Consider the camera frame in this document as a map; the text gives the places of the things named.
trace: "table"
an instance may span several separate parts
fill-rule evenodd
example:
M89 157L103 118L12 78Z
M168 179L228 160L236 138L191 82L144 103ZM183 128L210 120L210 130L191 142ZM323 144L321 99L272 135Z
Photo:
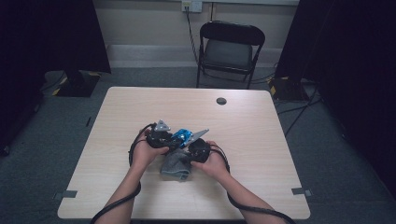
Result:
M217 104L223 97L227 103ZM67 190L60 218L92 218L124 178L128 150L138 131L163 119L215 140L244 186L295 219L310 211L268 91L113 87L106 94ZM137 219L242 219L220 184L192 168L186 181L160 175L164 157L144 173L134 201Z

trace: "hand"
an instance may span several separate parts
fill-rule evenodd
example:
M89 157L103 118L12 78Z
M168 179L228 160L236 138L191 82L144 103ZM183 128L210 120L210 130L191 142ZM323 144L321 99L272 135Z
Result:
M146 141L146 134L150 132L146 129L140 134L137 139L136 147L134 148L134 155L132 159L132 166L146 168L154 161L158 155L162 155L169 150L169 147L154 148Z
M218 145L214 141L206 141L211 149L218 150ZM197 161L192 161L191 165L196 167L202 171L204 171L207 175L219 180L219 177L223 175L228 175L228 171L225 167L224 159L219 155L219 153L211 151L209 154L209 158L205 163L200 163Z

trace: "person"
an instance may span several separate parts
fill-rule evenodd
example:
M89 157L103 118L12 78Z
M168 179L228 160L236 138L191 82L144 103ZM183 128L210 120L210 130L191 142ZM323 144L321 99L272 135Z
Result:
M166 153L169 148L153 148L146 142L145 134L149 130L145 130L138 138L137 145L134 149L133 162L121 181L120 185L110 197L105 206L116 202L117 200L133 193L139 185L140 178L146 171L147 167L154 161L154 159ZM214 141L207 141L212 149L219 150ZM202 170L210 177L217 180L233 197L233 199L241 204L248 206L260 207L274 210L270 204L256 196L250 190L246 189L231 174L227 171L225 162L219 153L211 152L209 158L205 163L196 161L191 162L192 167ZM130 223L131 215L134 208L134 198L122 203L119 206L109 210L101 217L99 217L95 224L106 223ZM285 224L285 221L280 217L274 217L261 213L254 213L245 210L240 210L242 216L248 224L265 223L265 224Z

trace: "chair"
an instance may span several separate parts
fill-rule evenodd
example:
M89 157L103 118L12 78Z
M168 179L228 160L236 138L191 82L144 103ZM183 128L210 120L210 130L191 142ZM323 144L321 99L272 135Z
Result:
M200 48L196 88L199 88L201 69L217 70L249 76L247 90L253 77L260 50L265 41L264 33L252 25L210 21L200 30ZM253 57L253 46L258 46Z

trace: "cloth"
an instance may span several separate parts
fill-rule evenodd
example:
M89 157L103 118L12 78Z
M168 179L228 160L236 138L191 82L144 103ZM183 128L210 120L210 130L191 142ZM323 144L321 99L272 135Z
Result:
M161 167L161 175L170 175L185 180L191 171L191 156L183 149L176 149L165 157Z

